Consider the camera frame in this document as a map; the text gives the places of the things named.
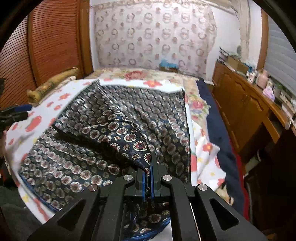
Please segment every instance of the cardboard box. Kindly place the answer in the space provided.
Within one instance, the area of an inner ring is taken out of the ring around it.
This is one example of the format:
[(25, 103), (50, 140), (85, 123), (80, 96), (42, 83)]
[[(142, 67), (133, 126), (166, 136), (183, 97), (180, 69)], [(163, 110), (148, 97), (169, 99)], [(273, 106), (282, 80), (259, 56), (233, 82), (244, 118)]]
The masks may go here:
[(173, 72), (173, 73), (178, 73), (178, 69), (176, 68), (166, 68), (163, 66), (159, 66), (160, 71), (166, 71), (166, 72)]
[(227, 59), (227, 64), (229, 64), (236, 71), (242, 72), (243, 74), (246, 74), (247, 71), (249, 70), (249, 67), (246, 66), (244, 63), (242, 63), (230, 56)]

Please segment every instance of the wooden wardrobe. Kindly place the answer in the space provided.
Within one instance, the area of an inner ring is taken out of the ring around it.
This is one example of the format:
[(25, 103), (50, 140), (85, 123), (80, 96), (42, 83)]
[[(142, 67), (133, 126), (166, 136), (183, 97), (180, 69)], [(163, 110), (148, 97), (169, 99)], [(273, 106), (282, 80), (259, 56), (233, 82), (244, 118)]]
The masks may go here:
[(27, 89), (70, 67), (79, 68), (80, 78), (93, 71), (89, 0), (44, 0), (0, 52), (0, 77), (6, 78), (0, 109), (27, 103)]

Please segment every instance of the wall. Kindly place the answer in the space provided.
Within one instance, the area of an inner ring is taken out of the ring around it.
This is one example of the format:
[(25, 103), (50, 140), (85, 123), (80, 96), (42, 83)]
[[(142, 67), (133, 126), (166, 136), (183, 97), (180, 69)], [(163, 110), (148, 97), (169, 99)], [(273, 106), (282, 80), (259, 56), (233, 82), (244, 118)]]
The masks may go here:
[(261, 38), (262, 38), (262, 17), (261, 8), (252, 0), (249, 0), (250, 7), (250, 40), (249, 40), (249, 61), (258, 63)]
[[(114, 0), (90, 0), (90, 5), (97, 5), (105, 2), (114, 2)], [(239, 20), (232, 9), (228, 11), (212, 7), (214, 18), (217, 24), (217, 37), (212, 50), (207, 59), (206, 79), (211, 80), (215, 68), (216, 59), (219, 56), (219, 47), (229, 51), (236, 52), (237, 46), (240, 45)], [(94, 70), (99, 68), (98, 54), (95, 44), (94, 35), (94, 12), (90, 11), (90, 42), (91, 42), (91, 56)]]
[(234, 11), (233, 14), (221, 9), (212, 7), (214, 18), (217, 25), (217, 37), (215, 44), (207, 58), (207, 80), (212, 80), (215, 62), (219, 56), (219, 48), (236, 52), (240, 45), (239, 20)]

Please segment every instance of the pink container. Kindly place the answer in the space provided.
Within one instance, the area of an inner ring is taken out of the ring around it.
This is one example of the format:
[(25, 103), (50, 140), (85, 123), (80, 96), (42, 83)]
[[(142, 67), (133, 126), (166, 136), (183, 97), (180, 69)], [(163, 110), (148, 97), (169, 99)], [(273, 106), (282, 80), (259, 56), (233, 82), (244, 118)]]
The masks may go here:
[(259, 76), (259, 78), (257, 78), (256, 84), (261, 88), (264, 89), (267, 85), (267, 81), (268, 81), (268, 74), (267, 71), (264, 69), (263, 70), (263, 74), (261, 74)]

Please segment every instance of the white floral sheet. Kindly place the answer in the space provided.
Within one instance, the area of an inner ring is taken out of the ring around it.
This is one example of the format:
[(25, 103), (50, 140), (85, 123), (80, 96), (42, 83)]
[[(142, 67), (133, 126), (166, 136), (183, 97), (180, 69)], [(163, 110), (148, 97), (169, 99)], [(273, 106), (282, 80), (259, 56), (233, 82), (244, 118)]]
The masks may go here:
[[(18, 186), (18, 191), (22, 200), (41, 223), (45, 223), (49, 220), (54, 215), (54, 212), (39, 201), (24, 184), (18, 175), (20, 164), (42, 132), (59, 116), (63, 108), (95, 80), (96, 79), (83, 79), (69, 82), (52, 94), (41, 105), (33, 108), (27, 120), (15, 123), (7, 132), (6, 160), (10, 165), (12, 176)], [(127, 81), (119, 78), (99, 78), (99, 80), (101, 85), (126, 85), (130, 87), (157, 89), (168, 93), (184, 89), (182, 86), (172, 84), (168, 80), (158, 82), (145, 80)], [(192, 121), (187, 101), (186, 112), (190, 133), (192, 185), (196, 186), (198, 183), (205, 183), (211, 189), (217, 190), (226, 176), (225, 172), (220, 169), (216, 158), (219, 147), (209, 143), (205, 131), (197, 123)]]

